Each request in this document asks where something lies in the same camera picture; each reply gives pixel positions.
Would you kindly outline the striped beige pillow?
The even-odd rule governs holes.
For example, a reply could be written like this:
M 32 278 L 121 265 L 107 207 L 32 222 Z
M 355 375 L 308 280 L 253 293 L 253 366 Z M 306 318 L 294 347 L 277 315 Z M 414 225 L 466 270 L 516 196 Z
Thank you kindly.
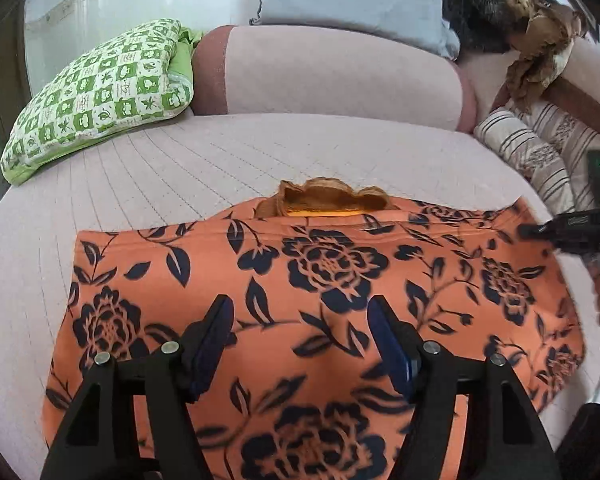
M 474 130 L 475 138 L 527 180 L 551 214 L 594 207 L 586 153 L 600 134 L 546 101 L 528 113 L 507 102 Z

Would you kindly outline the black fluffy fabric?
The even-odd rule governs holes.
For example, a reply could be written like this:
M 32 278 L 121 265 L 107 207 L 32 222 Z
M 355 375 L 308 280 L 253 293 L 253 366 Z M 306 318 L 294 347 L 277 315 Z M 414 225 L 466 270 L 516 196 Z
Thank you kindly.
M 519 18 L 507 0 L 443 0 L 443 17 L 462 52 L 505 53 Z

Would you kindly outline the pink bolster cushion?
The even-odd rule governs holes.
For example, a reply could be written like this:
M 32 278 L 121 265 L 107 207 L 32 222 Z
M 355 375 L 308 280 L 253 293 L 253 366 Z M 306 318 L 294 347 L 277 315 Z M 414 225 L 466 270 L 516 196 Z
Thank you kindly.
M 198 44 L 193 72 L 197 115 L 337 115 L 464 133 L 477 123 L 455 63 L 362 32 L 225 25 Z

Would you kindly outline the green patterned pillow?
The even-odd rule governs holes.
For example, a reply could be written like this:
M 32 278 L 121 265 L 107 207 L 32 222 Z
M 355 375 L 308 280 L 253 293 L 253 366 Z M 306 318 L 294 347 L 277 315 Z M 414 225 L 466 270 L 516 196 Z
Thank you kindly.
M 136 26 L 83 53 L 23 107 L 1 157 L 11 185 L 43 166 L 193 101 L 192 56 L 204 33 L 174 18 Z

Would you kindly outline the orange floral garment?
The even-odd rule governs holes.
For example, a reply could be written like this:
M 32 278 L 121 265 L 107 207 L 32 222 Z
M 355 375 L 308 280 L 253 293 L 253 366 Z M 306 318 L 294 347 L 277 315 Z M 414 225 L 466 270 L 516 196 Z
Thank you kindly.
M 210 390 L 190 409 L 215 478 L 388 476 L 413 411 L 367 325 L 376 295 L 458 356 L 504 356 L 542 410 L 585 344 L 550 246 L 517 235 L 532 219 L 523 200 L 478 211 L 397 197 L 336 217 L 276 217 L 248 200 L 199 222 L 79 232 L 44 437 L 55 437 L 95 356 L 146 356 L 220 295 L 235 321 Z

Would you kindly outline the quilted pink bed mattress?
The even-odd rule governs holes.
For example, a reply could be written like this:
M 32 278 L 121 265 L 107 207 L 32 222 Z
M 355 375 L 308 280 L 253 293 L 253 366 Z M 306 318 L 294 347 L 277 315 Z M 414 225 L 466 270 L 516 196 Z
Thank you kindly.
M 0 201 L 0 453 L 20 479 L 41 474 L 42 408 L 68 307 L 76 237 L 210 219 L 257 200 L 261 214 L 368 214 L 394 198 L 461 210 L 523 200 L 530 185 L 473 136 L 383 120 L 321 115 L 183 115 L 74 154 Z M 553 252 L 577 310 L 585 354 L 538 410 L 560 441 L 600 374 L 600 329 L 585 266 Z

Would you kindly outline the brown crumpled cloth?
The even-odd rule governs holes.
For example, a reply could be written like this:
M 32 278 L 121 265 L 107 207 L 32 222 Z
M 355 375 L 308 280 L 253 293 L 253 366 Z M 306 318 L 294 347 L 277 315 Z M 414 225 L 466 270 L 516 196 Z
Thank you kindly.
M 528 112 L 565 70 L 573 46 L 588 32 L 585 16 L 557 0 L 505 0 L 520 29 L 508 36 L 519 53 L 507 67 L 493 106 L 512 101 Z

